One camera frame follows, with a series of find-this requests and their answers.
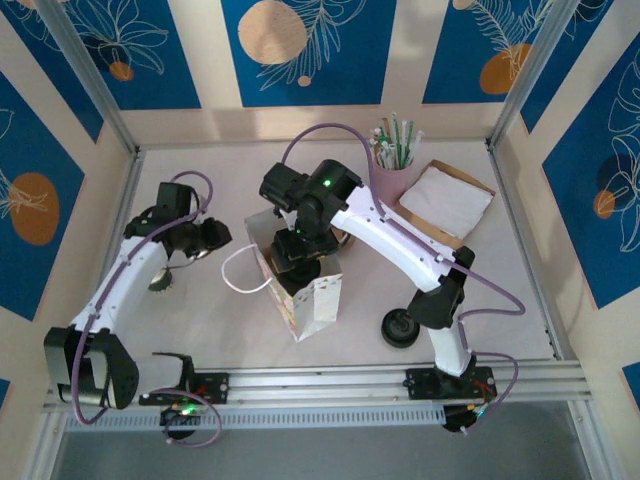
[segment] white napkin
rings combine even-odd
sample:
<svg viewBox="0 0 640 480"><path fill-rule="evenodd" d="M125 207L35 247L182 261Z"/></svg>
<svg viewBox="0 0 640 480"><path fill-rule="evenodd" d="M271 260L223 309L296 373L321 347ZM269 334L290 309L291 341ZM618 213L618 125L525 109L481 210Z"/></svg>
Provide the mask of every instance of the white napkin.
<svg viewBox="0 0 640 480"><path fill-rule="evenodd" d="M489 192L429 167L400 198L400 205L462 239L478 224L492 198Z"/></svg>

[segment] white table surface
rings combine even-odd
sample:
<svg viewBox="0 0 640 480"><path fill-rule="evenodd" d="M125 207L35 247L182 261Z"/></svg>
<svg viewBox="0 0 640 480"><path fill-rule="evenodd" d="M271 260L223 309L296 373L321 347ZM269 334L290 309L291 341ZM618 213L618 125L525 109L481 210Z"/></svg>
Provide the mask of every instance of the white table surface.
<svg viewBox="0 0 640 480"><path fill-rule="evenodd" d="M339 254L344 276L337 322L300 343L293 340L266 290L243 295L225 285L220 266L231 253L248 244L245 217L270 207L258 195L258 188L285 147L284 143L253 143L147 153L132 216L155 202L161 181L195 169L212 179L215 192L209 214L229 227L233 241L203 261L174 270L174 284L166 292L147 293L124 337L131 355L139 358L154 351L185 353L194 358L197 368L432 362L434 352L426 331L404 350L394 349L382 339L382 317L393 308L406 307L415 287L398 268L362 242ZM482 142L428 143L421 156L414 166L416 175L428 160L436 158L498 190ZM289 165L311 173L325 158L343 162L368 181L365 157L357 142L301 143L294 148ZM183 180L199 192L206 191L197 178ZM508 353L518 359L551 358L542 314L500 193L468 237L467 246L476 253L474 270L509 289L527 307L523 317L470 318L467 332L472 348ZM182 254L171 259L172 265L184 262ZM250 251L232 261L228 275L243 288L262 282ZM462 310L512 308L510 302L472 279L465 285L465 294Z"/></svg>

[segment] pink cup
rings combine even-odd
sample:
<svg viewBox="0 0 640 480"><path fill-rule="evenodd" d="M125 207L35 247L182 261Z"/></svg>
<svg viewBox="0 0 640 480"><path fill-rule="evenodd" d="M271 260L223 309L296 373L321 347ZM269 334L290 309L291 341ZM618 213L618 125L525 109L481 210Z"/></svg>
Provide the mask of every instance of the pink cup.
<svg viewBox="0 0 640 480"><path fill-rule="evenodd" d="M373 177L378 198L387 206L394 207L406 191L413 165L402 170L387 170L377 163L373 164Z"/></svg>

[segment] floor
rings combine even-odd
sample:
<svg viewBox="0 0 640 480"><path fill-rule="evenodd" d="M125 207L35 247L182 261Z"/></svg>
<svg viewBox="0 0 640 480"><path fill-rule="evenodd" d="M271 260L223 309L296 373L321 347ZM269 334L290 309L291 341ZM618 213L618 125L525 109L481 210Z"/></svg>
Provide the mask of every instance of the floor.
<svg viewBox="0 0 640 480"><path fill-rule="evenodd" d="M88 478L584 480L590 476L566 404L511 403L467 437L440 426L227 430L213 446L191 450L166 445L157 431L67 433L52 479Z"/></svg>
<svg viewBox="0 0 640 480"><path fill-rule="evenodd" d="M248 244L244 219L271 208L258 195L262 177L280 160L283 143L219 145L207 148L152 150L146 155L132 216L155 201L158 184L183 170L199 170L214 184L209 215L231 230L229 245L189 268L174 270L174 285L162 294L148 293L132 319L124 343L134 358L154 351L186 353L198 368L301 367L431 362L434 352L424 332L408 349L388 346L380 335L384 314L406 307L415 287L395 266L362 242L339 254L344 272L337 322L296 343L267 291L242 295L220 275L225 258ZM433 142L424 146L414 174L436 158L462 169L498 190L482 142ZM362 147L356 142L306 142L292 152L289 165L313 171L325 158L344 163L367 181ZM195 178L189 181L204 193ZM476 253L474 270L518 296L527 307L523 317L480 316L469 320L472 348L504 352L518 359L551 358L542 314L528 281L503 200L498 193L484 218L468 237ZM178 265L183 257L174 256ZM229 277L243 288L262 282L250 252L234 260ZM491 290L468 281L463 310L510 307Z"/></svg>

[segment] purple cable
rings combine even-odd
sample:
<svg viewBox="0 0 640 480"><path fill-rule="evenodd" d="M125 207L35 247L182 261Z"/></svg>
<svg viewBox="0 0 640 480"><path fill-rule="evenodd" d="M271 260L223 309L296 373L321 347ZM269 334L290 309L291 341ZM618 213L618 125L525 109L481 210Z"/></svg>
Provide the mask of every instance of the purple cable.
<svg viewBox="0 0 640 480"><path fill-rule="evenodd" d="M287 147L287 149L284 151L284 154L282 155L282 163L285 163L289 153L291 152L291 149L294 147L294 145L296 143L298 143L303 137L305 137L307 134L315 131L315 130L319 130L321 128L340 128L342 130L346 130L348 132L351 132L353 135L355 135L358 140L360 140L360 143L362 143L362 146L364 147L364 150L366 152L367 155L367 163L369 166L369 188L371 189L371 197L373 200L373 204L376 207L376 210L378 211L378 214L381 217L385 217L386 213L384 211L384 209L382 208L382 204L380 203L380 199L378 199L378 195L377 195L377 189L376 189L376 184L375 184L375 176L373 175L373 157L371 155L371 149L369 148L369 144L367 143L367 139L364 138L364 136L358 132L355 128L350 127L348 125L344 125L342 123L319 123L318 125L314 125L312 127L307 128L306 130L304 130L303 132L301 132L300 134L298 134L289 144L289 146ZM412 232L410 232L409 230L407 230L406 228L404 228L402 225L400 225L398 222L394 221L393 219L387 219L387 222L390 223L393 227L396 228L396 230L400 231L401 233L403 233L405 236L407 236L408 238L412 239L414 242L418 243L418 245L422 246L422 248L424 248L427 252L429 252L429 254L436 259L436 261L438 261L438 258L441 257L441 255L438 253L437 250L435 250L433 247L431 247L430 245L428 245L427 243L423 242L421 238L419 238L417 235L414 235ZM452 262L451 260L447 259L447 258L443 258L442 263L444 263L446 266L448 266L449 268L453 268L455 270L458 270L459 272L473 278L474 280L477 280L478 282L482 283L483 285L489 287L490 289L494 290L496 293L502 295L503 297L507 298L508 300L510 300L511 302L513 302L515 304L515 306L517 307L516 310L504 310L504 309L500 309L500 308L479 308L476 310L470 310L468 312L464 312L463 314L460 315L459 319L462 320L464 318L470 317L472 315L479 315L479 314L486 314L486 313L492 313L492 314L496 314L496 315L509 315L509 316L521 316L524 315L524 313L526 312L526 308L524 306L524 304L520 301L520 299L518 299L515 295L509 293L507 290L505 290L504 288L496 285L495 283L493 283L491 280L488 280L487 278L483 277L482 275L478 275L477 273L469 270L468 268L463 267L462 265L458 265L455 262ZM464 327L462 326L462 324L458 324L459 328L460 328L460 332L462 335L462 342L464 345L465 350L469 349L469 345L467 344L467 337L465 335L464 332ZM480 355L480 356L493 356L493 357L501 357L501 358L506 358L507 360L510 360L511 362L513 362L514 365L514 373L513 373L513 378L511 379L511 382L509 383L509 386L505 389L505 391L502 393L502 395L500 395L500 397L496 400L495 404L493 405L492 409L495 409L495 407L498 407L503 401L504 399L509 395L509 393L511 392L511 389L513 388L513 386L515 385L517 379L518 379L518 371L519 371L519 367L518 367L518 361L513 358L510 355L504 354L504 353L493 353L493 352L473 352L475 355Z"/></svg>
<svg viewBox="0 0 640 480"><path fill-rule="evenodd" d="M211 200L213 198L213 184L211 183L211 180L209 180L209 178L206 175L200 172L196 172L194 170L188 170L188 171L179 173L178 175L173 177L171 181L177 180L178 178L184 177L185 175L196 175L202 178L207 183L207 187L209 188L209 194L207 195L206 200L203 202L200 208L198 208L195 212L190 213L189 215L185 215L184 217L174 220L173 222L167 223L166 225L163 225L160 228L157 228L156 230L151 232L149 235L147 235L145 238L143 238L140 241L140 243L138 243L135 247L133 247L131 252L127 255L127 258L123 260L122 263L120 263L120 265L114 272L113 276L107 282L107 285L105 286L102 294L100 295L100 297L98 298L98 301L96 302L95 313L89 315L89 318L87 319L87 323L84 326L84 330L82 330L82 334L80 335L80 340L78 341L78 347L76 348L76 353L73 357L73 365L71 367L71 405L73 407L73 413L75 414L76 420L78 420L78 422L81 423L82 425L91 425L97 422L100 419L100 417L102 417L102 415L104 415L104 413L107 411L107 408L105 407L102 410L100 410L93 418L90 418L90 419L85 418L85 416L82 414L82 410L80 409L80 398L79 398L80 392L78 391L78 379L80 377L80 363L84 355L84 347L87 343L87 339L89 337L89 332L91 330L91 327L93 326L93 322L96 320L96 318L100 316L100 310L102 309L104 302L109 297L111 290L113 290L114 285L118 281L118 278L120 278L120 275L122 275L122 272L124 271L124 269L130 265L131 259L133 259L133 257L140 251L142 247L144 247L147 243L153 240L153 238L159 235L160 233L165 232L170 228L175 227L176 225L180 225L181 223L189 222L195 219L200 213L204 213L207 207L209 206L209 203L211 203Z"/></svg>
<svg viewBox="0 0 640 480"><path fill-rule="evenodd" d="M222 418L220 418L220 414L218 413L218 410L216 410L216 407L214 407L211 403L207 402L201 396L191 392L183 392L181 390L176 390L175 388L159 388L158 390L154 390L151 393L161 393L165 395L181 395L183 397L189 397L191 400L195 400L196 402L201 403L202 405L205 405L209 410L213 412L216 418L216 424L217 424L216 433L210 439L200 443L181 442L179 440L175 440L169 437L169 426L171 424L171 421L168 421L162 433L164 433L164 435L167 437L167 442L170 443L171 445L179 445L185 448L200 448L200 447L205 447L207 445L211 445L220 436L220 432L222 432Z"/></svg>

